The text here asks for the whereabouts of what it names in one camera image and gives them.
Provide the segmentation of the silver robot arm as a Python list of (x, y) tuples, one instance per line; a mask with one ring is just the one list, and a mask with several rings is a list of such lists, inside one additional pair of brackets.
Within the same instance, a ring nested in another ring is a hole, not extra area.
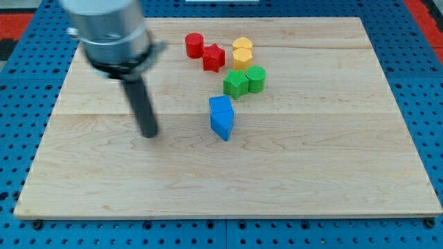
[(153, 138), (158, 125), (143, 73), (166, 49), (147, 29), (137, 0), (60, 0), (71, 22), (67, 33), (79, 40), (90, 65), (120, 80), (140, 133)]

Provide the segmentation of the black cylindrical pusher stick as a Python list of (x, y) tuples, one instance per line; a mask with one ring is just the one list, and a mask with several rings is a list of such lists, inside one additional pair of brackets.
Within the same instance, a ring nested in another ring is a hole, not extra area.
[(155, 137), (158, 124), (143, 79), (138, 77), (135, 80), (123, 80), (122, 84), (141, 135), (145, 138)]

